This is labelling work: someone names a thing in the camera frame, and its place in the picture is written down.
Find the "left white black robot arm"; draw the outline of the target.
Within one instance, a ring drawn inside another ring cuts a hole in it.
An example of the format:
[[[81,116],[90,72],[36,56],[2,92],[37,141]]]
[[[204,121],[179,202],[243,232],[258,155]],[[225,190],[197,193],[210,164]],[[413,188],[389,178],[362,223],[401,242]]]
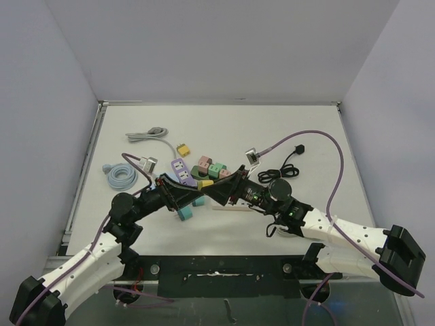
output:
[[[10,312],[13,325],[64,325],[71,314],[108,282],[130,279],[138,271],[131,245],[142,227],[137,221],[167,207],[177,211],[201,197],[195,186],[182,185],[166,174],[134,193],[119,193],[94,239],[57,269],[24,280]]]

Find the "green plug adapter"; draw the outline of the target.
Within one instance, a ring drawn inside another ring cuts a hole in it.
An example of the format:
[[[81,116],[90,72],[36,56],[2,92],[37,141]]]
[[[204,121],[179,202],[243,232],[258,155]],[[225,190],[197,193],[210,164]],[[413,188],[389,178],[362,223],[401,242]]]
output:
[[[226,170],[226,165],[219,162],[212,163],[208,167],[208,175],[214,179],[220,178],[220,172]]]

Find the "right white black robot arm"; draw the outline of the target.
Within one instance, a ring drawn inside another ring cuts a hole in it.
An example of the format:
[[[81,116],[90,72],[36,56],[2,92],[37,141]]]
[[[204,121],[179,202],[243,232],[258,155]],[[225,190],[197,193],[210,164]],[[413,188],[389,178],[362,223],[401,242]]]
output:
[[[317,278],[324,272],[362,275],[379,280],[398,294],[418,294],[426,255],[399,225],[386,230],[339,219],[330,211],[321,212],[295,199],[285,179],[258,184],[244,168],[217,181],[203,181],[198,188],[221,205],[244,200],[251,209],[272,216],[273,222],[266,228],[268,237],[283,228],[288,234],[326,242],[318,254],[302,261],[307,276]]]

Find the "teal plug adapter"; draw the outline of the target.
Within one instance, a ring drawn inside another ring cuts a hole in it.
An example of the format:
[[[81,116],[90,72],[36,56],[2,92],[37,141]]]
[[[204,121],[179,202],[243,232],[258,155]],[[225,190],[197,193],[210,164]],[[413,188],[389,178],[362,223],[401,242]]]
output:
[[[189,206],[185,206],[182,209],[178,210],[177,214],[181,221],[186,221],[193,216],[192,210]]]
[[[192,205],[195,206],[195,207],[197,207],[197,206],[203,206],[204,204],[205,204],[205,198],[204,198],[204,197],[197,198],[197,199],[192,203]]]

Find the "pink plug adapter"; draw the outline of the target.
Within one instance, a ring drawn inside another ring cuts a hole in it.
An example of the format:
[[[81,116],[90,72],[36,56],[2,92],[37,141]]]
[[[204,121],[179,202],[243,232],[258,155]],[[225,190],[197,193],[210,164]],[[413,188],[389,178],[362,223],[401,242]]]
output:
[[[198,171],[205,175],[208,174],[208,170],[210,165],[213,163],[213,160],[207,156],[201,156],[198,161]]]
[[[219,172],[219,179],[223,179],[223,178],[229,177],[230,175],[231,175],[231,172],[229,170],[226,170],[226,169],[223,168]]]

